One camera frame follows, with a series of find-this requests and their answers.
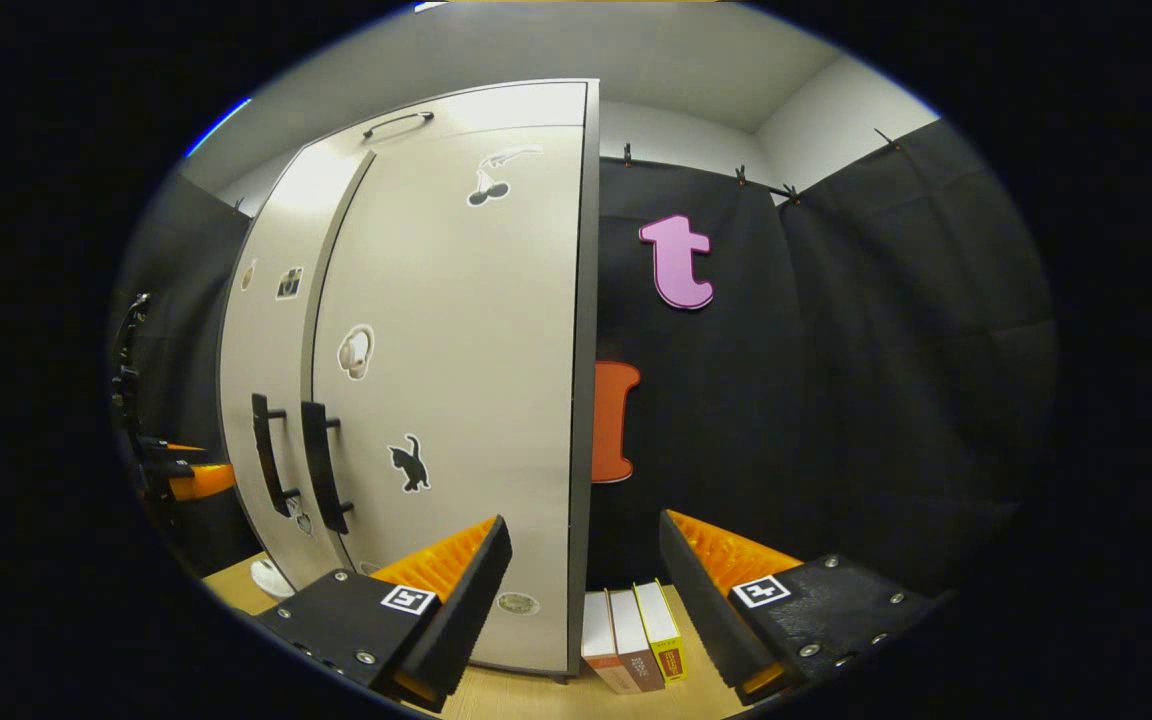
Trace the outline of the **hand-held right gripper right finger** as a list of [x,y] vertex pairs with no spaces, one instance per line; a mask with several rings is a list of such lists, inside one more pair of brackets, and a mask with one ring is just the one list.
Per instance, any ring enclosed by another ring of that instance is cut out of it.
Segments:
[[744,706],[805,694],[867,662],[937,598],[841,553],[799,560],[682,511],[659,551],[710,662]]

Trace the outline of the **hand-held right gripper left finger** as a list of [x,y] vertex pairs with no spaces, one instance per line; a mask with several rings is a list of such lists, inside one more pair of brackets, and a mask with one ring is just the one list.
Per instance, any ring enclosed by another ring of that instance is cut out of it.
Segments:
[[430,712],[456,694],[511,561],[502,515],[372,574],[338,568],[253,616],[348,682]]

